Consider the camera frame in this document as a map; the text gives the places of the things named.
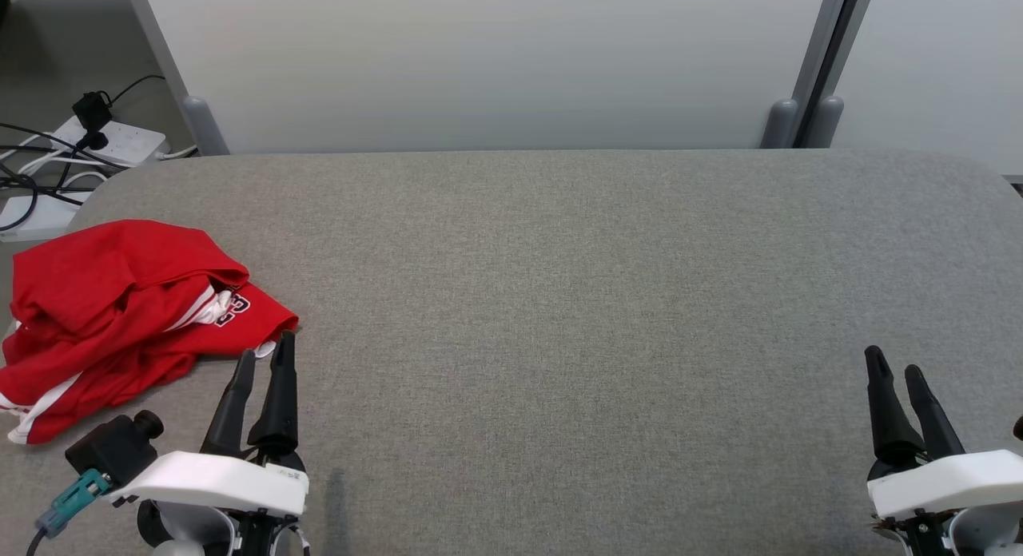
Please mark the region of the white power strip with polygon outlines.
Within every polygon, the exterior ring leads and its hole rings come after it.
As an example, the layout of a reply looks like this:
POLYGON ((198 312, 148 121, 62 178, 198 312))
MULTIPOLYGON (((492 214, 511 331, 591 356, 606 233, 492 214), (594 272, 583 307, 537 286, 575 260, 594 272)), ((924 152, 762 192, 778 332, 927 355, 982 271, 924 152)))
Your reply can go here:
MULTIPOLYGON (((153 162, 158 157, 169 154, 171 148, 165 134, 116 121, 106 123, 100 133, 106 137, 105 147, 86 148, 84 155, 95 156, 123 167, 130 168, 153 162)), ((74 145, 84 137, 86 130, 81 126, 79 119, 72 116, 54 133, 48 134, 74 145)))

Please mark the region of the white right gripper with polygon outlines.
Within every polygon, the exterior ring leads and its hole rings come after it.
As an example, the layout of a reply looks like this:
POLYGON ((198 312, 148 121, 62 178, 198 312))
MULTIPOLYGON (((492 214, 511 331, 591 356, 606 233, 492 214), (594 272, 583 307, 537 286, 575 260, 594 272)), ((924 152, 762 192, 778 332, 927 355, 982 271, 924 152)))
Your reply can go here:
POLYGON ((926 450, 935 460, 868 482, 868 495, 880 519, 905 521, 918 513, 1023 502, 1023 457, 1012 451, 966 454, 923 371, 910 363, 905 369, 906 385, 922 439, 899 402, 894 375, 879 346, 868 346, 865 363, 874 458, 909 462, 926 450))

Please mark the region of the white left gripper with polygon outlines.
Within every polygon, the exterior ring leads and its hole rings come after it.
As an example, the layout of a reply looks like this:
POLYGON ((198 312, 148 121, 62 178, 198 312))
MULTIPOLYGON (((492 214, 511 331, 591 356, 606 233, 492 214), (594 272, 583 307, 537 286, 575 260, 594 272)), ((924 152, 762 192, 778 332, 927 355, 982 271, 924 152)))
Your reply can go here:
MULTIPOLYGON (((270 381, 260 418, 248 445, 262 454, 297 448, 295 333, 284 331, 270 360, 270 381)), ((125 486, 107 494, 110 502, 138 498, 155 502, 300 517, 306 509, 306 473, 284 466, 246 462, 241 450, 244 407, 253 388, 257 357, 244 350, 213 415, 201 453, 161 455, 125 486)))

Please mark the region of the grey partition post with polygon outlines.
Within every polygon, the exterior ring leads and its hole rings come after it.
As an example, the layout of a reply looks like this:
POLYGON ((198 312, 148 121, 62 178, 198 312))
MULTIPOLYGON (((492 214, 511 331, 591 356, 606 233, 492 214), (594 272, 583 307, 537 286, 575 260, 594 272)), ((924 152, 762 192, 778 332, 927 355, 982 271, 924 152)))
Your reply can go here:
POLYGON ((822 0, 792 93, 770 106, 761 138, 761 149, 793 147, 815 84, 826 74, 822 65, 844 3, 845 0, 822 0))
POLYGON ((149 0, 130 0, 136 17, 149 42, 150 49, 161 75, 168 83, 169 93, 174 98, 176 106, 189 127, 191 137, 202 156, 225 156, 230 151, 215 122, 214 115, 207 101, 189 94, 179 69, 175 65, 167 39, 158 27, 155 13, 149 0))
POLYGON ((822 47, 821 62, 814 73, 814 86, 795 134, 794 147, 825 149, 832 145, 845 102, 837 94, 842 72, 866 16, 870 0, 840 0, 834 7, 822 47))

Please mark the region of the black plug adapter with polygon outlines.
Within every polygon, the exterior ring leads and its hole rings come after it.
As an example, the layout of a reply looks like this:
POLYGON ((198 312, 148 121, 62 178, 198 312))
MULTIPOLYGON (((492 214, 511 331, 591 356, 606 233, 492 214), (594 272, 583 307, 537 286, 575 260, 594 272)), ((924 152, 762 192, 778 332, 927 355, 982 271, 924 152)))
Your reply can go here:
POLYGON ((73 115, 87 133, 98 133, 112 120, 110 99, 105 91, 88 91, 72 105, 73 115))

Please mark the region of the red shirt with white trim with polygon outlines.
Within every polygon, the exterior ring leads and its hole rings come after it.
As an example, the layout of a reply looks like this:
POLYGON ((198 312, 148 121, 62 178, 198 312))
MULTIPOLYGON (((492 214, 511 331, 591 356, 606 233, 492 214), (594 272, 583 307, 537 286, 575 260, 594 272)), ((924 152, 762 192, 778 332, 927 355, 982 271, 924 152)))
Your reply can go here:
POLYGON ((14 258, 0 411, 41 446, 190 373, 201 357, 263 357, 297 315, 201 229, 117 220, 14 258))

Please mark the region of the white power adapter box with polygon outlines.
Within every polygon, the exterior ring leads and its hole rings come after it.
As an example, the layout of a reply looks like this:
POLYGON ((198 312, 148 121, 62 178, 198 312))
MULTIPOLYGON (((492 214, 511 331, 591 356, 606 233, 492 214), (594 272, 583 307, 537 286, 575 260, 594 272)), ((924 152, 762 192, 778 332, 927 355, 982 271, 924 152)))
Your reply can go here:
POLYGON ((0 208, 0 242, 14 243, 28 240, 51 240, 63 236, 66 225, 92 193, 65 193, 78 205, 41 195, 7 199, 0 208))

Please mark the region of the wide white partition panel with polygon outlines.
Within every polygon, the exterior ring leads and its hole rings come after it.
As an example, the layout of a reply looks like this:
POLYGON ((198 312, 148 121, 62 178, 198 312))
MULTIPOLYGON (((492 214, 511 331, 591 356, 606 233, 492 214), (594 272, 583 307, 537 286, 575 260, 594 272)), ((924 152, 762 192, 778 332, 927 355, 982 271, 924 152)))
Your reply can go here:
POLYGON ((131 0, 230 154, 759 145, 822 0, 131 0))

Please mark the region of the narrow white partition panel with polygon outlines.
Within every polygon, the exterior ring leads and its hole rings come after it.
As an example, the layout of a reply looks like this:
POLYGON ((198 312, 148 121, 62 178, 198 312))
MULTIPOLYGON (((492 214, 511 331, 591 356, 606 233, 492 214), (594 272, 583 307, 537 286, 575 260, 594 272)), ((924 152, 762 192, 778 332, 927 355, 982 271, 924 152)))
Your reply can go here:
POLYGON ((834 148, 940 152, 1023 182, 1023 0, 870 0, 834 148))

